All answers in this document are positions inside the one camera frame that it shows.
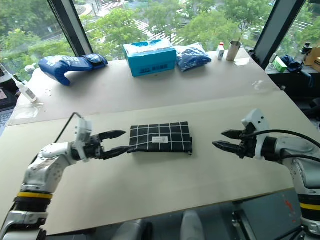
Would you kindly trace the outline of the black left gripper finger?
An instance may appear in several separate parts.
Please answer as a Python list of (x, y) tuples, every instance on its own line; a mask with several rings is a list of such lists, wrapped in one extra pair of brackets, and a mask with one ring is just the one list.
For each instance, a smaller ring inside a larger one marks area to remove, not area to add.
[(119, 138), (120, 136), (124, 135), (126, 132), (123, 130), (111, 130), (107, 132), (102, 132), (99, 134), (99, 141), (103, 142), (107, 139), (115, 139)]
[(116, 147), (109, 151), (102, 151), (101, 152), (101, 159), (102, 160), (108, 160), (115, 157), (118, 157), (122, 154), (127, 153), (131, 148), (130, 147)]

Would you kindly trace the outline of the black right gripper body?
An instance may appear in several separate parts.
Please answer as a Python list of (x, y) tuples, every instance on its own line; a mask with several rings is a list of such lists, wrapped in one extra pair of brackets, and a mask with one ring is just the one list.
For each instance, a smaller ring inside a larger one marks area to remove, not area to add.
[(255, 150), (257, 145), (257, 138), (245, 137), (247, 135), (253, 134), (256, 131), (256, 128), (253, 124), (248, 124), (245, 129), (240, 134), (240, 145), (238, 156), (243, 159), (244, 157), (253, 158), (255, 156)]

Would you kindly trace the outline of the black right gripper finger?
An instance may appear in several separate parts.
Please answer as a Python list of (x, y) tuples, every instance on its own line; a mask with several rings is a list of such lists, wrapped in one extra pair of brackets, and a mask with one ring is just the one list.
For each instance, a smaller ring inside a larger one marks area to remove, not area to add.
[(246, 131), (229, 129), (223, 131), (221, 134), (229, 139), (243, 139), (246, 136)]
[(230, 143), (230, 142), (227, 142), (227, 141), (222, 141), (222, 140), (218, 140), (218, 141), (213, 141), (212, 144), (222, 150), (222, 151), (225, 151), (225, 152), (228, 152), (228, 153), (233, 153), (233, 154), (238, 154), (239, 153), (239, 149), (240, 149), (240, 146), (239, 145), (236, 145), (236, 144), (233, 144), (233, 143)]

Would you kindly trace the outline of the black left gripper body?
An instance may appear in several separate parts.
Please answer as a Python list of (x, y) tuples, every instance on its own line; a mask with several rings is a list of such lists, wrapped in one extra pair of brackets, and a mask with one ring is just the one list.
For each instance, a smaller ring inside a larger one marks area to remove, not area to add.
[(83, 147), (85, 156), (88, 159), (102, 159), (103, 147), (101, 146), (101, 143), (102, 140), (98, 134), (91, 136)]

